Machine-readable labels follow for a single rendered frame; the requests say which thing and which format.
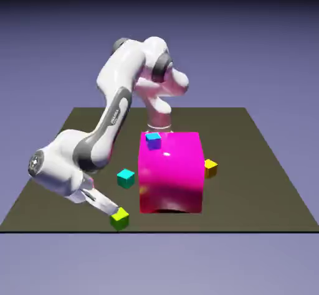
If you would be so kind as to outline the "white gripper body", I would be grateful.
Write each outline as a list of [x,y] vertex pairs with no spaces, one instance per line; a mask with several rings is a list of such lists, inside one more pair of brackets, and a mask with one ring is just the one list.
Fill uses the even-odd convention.
[[106,213],[108,216],[114,215],[118,212],[119,206],[111,201],[108,197],[103,195],[96,188],[81,189],[84,194],[85,200],[93,207]]

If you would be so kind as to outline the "large magenta box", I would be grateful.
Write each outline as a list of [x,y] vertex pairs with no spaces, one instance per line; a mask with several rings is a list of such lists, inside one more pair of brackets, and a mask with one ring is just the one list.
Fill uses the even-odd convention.
[[140,212],[201,213],[204,153],[197,132],[142,132],[138,153]]

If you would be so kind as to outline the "small teal cube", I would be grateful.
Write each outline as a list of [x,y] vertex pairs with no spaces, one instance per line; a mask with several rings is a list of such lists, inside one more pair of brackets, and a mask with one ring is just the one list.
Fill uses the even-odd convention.
[[117,174],[117,184],[124,189],[129,189],[135,183],[135,173],[123,169]]

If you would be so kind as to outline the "small blue cube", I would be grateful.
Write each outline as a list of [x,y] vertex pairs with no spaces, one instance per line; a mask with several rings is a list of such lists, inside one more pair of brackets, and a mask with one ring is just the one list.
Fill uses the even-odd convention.
[[161,148],[161,135],[159,133],[146,133],[145,139],[149,150]]

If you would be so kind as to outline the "small yellow cube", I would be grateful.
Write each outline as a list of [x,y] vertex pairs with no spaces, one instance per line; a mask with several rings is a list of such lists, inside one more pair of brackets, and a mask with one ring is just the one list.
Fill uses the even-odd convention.
[[206,159],[204,161],[204,167],[205,167],[205,178],[211,178],[214,177],[217,174],[217,167],[218,163],[214,162],[210,159]]

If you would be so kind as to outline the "small lime green cube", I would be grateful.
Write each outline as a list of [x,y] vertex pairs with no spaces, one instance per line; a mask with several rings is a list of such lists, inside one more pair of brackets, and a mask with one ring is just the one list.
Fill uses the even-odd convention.
[[129,225],[130,215],[120,207],[113,215],[110,216],[110,224],[116,231],[121,231]]

